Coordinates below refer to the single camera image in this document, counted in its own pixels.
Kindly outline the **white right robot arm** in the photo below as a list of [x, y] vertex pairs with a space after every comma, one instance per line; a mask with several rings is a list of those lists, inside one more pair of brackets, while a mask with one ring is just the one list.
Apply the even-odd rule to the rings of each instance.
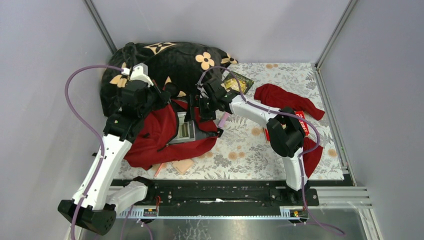
[[226, 112], [249, 119], [268, 133], [271, 148], [282, 157], [286, 174], [287, 201], [293, 206], [301, 205], [307, 194], [303, 187], [307, 182], [303, 159], [306, 133], [301, 126], [300, 118], [289, 108], [279, 109], [247, 99], [242, 92], [226, 90], [221, 80], [212, 78], [197, 83], [198, 94], [188, 96], [186, 118], [194, 116], [198, 109], [202, 121], [215, 120], [216, 111]]

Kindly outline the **dark green gold book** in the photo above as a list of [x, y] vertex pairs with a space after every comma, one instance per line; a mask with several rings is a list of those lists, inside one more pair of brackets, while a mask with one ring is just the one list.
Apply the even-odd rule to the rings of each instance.
[[241, 90], [245, 95], [254, 85], [254, 81], [235, 71], [229, 73], [223, 80], [224, 87], [227, 90]]

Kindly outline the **pink eraser stick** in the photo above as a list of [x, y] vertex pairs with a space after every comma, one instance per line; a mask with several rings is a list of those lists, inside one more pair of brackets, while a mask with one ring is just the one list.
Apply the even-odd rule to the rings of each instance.
[[222, 117], [221, 117], [220, 121], [218, 122], [218, 127], [219, 127], [219, 128], [221, 128], [221, 129], [223, 129], [223, 128], [224, 128], [225, 123], [226, 123], [226, 121], [227, 121], [227, 119], [228, 119], [228, 117], [229, 117], [229, 116], [230, 116], [230, 114], [229, 114], [228, 112], [225, 112], [225, 113], [222, 115]]

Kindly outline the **red treehouse book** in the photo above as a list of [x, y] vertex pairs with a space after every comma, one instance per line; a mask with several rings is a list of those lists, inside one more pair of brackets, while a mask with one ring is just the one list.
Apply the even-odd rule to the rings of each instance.
[[[296, 116], [302, 118], [302, 119], [305, 119], [305, 114], [304, 114], [303, 111], [295, 111], [294, 114]], [[304, 120], [299, 119], [298, 121], [299, 121], [301, 127], [303, 128], [303, 131], [305, 133], [305, 136], [308, 137], [309, 134], [310, 134], [310, 130], [309, 130], [308, 125], [305, 123]], [[263, 128], [263, 132], [264, 132], [265, 139], [269, 142], [270, 141], [270, 136], [269, 136], [268, 130], [266, 128]]]

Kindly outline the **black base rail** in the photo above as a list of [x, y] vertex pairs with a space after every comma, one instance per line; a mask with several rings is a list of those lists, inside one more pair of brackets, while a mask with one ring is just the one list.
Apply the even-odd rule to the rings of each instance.
[[276, 180], [153, 180], [137, 207], [160, 217], [276, 217], [320, 202], [315, 189], [292, 190]]

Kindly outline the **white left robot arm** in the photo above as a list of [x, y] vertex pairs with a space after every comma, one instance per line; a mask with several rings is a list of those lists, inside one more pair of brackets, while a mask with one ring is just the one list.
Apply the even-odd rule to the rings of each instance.
[[148, 66], [139, 63], [132, 68], [105, 65], [106, 69], [119, 71], [127, 82], [118, 94], [118, 112], [106, 120], [103, 133], [98, 133], [71, 103], [69, 87], [73, 78], [89, 69], [90, 65], [76, 70], [66, 81], [64, 95], [72, 113], [95, 135], [99, 150], [84, 181], [70, 200], [61, 200], [57, 210], [70, 222], [69, 237], [76, 238], [76, 227], [98, 235], [107, 234], [115, 223], [117, 214], [133, 204], [152, 204], [155, 192], [145, 180], [137, 177], [127, 186], [108, 195], [109, 187], [122, 160], [144, 127], [147, 116], [170, 103], [170, 93], [161, 90], [148, 76]]

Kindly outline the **black floral blanket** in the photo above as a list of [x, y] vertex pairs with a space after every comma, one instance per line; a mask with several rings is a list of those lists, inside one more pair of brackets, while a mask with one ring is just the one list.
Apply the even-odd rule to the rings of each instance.
[[200, 43], [174, 41], [157, 43], [128, 42], [108, 61], [109, 66], [132, 69], [137, 64], [147, 66], [148, 76], [160, 89], [172, 83], [177, 96], [197, 95], [197, 82], [222, 79], [224, 68], [238, 61], [224, 50]]

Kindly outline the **floral table mat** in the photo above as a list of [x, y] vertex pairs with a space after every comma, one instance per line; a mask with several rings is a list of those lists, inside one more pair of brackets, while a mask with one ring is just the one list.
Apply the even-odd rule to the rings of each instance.
[[[246, 97], [252, 99], [256, 88], [273, 84], [282, 89], [307, 98], [323, 109], [324, 104], [311, 63], [238, 63], [230, 69], [254, 81]], [[343, 169], [338, 156], [330, 122], [326, 116], [316, 120], [306, 115], [318, 130], [323, 147], [311, 180], [343, 180]], [[255, 122], [244, 117], [231, 115], [225, 122], [223, 134], [207, 153], [192, 159], [194, 165], [184, 174], [179, 174], [172, 162], [165, 163], [157, 177], [159, 165], [149, 170], [121, 163], [115, 178], [131, 179], [142, 176], [148, 179], [176, 180], [283, 180], [286, 178], [283, 161], [267, 142], [264, 131]]]

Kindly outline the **orange pen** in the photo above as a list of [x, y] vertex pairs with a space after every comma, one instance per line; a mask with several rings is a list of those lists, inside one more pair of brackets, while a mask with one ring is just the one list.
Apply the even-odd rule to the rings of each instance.
[[154, 174], [154, 177], [157, 177], [157, 176], [159, 175], [159, 173], [160, 173], [160, 171], [162, 170], [162, 168], [164, 167], [164, 165], [165, 165], [165, 163], [161, 163], [161, 164], [158, 166], [158, 168], [157, 168], [157, 170], [156, 170], [156, 172], [155, 172], [155, 174]]

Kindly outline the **red cloth garment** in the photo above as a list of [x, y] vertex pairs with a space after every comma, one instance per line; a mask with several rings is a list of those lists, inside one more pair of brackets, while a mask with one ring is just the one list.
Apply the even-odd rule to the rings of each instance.
[[[277, 85], [270, 83], [264, 84], [258, 87], [254, 93], [254, 99], [259, 100], [262, 104], [283, 109], [290, 107], [296, 112], [304, 112], [312, 116], [315, 120], [321, 120], [325, 112], [313, 104], [311, 100], [305, 97], [301, 97], [295, 93], [288, 92]], [[303, 156], [304, 170], [308, 178], [311, 177], [312, 173], [318, 166], [322, 153], [323, 147], [318, 146], [311, 152], [306, 153]]]

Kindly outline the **grey interior photo book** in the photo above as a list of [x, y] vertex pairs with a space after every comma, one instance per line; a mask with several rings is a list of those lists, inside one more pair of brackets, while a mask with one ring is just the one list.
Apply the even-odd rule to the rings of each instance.
[[181, 144], [187, 142], [193, 142], [196, 140], [196, 129], [193, 120], [185, 121], [186, 112], [180, 111], [177, 113], [178, 116], [178, 129], [176, 136], [169, 142], [169, 144]]

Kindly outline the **red student backpack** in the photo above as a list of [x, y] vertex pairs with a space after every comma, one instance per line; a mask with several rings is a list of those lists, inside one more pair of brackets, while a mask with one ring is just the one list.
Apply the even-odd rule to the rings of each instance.
[[214, 121], [201, 122], [199, 109], [194, 109], [194, 124], [203, 136], [199, 140], [171, 144], [178, 134], [177, 110], [186, 111], [188, 104], [173, 100], [165, 108], [151, 112], [124, 159], [133, 168], [149, 170], [153, 165], [199, 157], [210, 151], [224, 132]]

